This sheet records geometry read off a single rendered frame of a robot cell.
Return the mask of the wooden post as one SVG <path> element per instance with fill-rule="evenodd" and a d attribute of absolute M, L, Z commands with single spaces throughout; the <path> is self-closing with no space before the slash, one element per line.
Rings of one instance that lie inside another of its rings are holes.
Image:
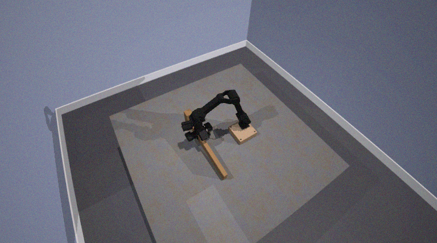
<path fill-rule="evenodd" d="M 189 121 L 189 116 L 191 115 L 191 113 L 192 111 L 190 109 L 184 111 L 185 121 Z"/>

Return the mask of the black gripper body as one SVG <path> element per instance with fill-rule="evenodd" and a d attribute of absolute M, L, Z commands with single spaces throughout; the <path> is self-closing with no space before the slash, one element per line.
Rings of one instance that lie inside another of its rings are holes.
<path fill-rule="evenodd" d="M 204 126 L 205 126 L 205 127 L 204 127 Z M 198 131 L 202 131 L 204 128 L 205 128 L 205 131 L 206 131 L 206 129 L 207 129 L 208 131 L 213 130 L 213 127 L 211 126 L 211 124 L 210 124 L 209 122 L 205 123 L 204 126 L 202 126 L 202 128 L 200 128 L 200 129 L 193 128 L 193 129 L 194 129 L 193 133 L 191 133 L 190 131 L 187 132 L 187 133 L 185 133 L 185 137 L 186 137 L 186 139 L 188 140 L 188 142 L 190 142 L 190 141 L 192 141 L 194 138 L 196 138 L 196 137 L 197 137 L 197 132 L 198 132 Z"/>

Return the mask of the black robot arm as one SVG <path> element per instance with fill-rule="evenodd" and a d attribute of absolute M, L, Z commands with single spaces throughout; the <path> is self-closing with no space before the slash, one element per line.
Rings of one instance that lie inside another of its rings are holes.
<path fill-rule="evenodd" d="M 224 98 L 225 95 L 228 95 L 229 99 Z M 240 105 L 240 98 L 235 90 L 226 90 L 223 93 L 217 94 L 217 96 L 212 99 L 209 103 L 204 105 L 202 108 L 197 108 L 194 110 L 189 116 L 189 121 L 182 122 L 183 131 L 191 130 L 194 128 L 200 129 L 203 126 L 203 122 L 205 121 L 205 116 L 213 110 L 218 105 L 226 103 L 233 104 L 237 110 L 236 116 L 239 120 L 240 128 L 246 129 L 251 123 L 248 115 L 242 110 Z M 205 131 L 205 128 L 202 131 L 198 131 L 197 135 L 200 137 L 201 141 L 206 140 L 210 137 L 211 133 L 209 131 Z"/>

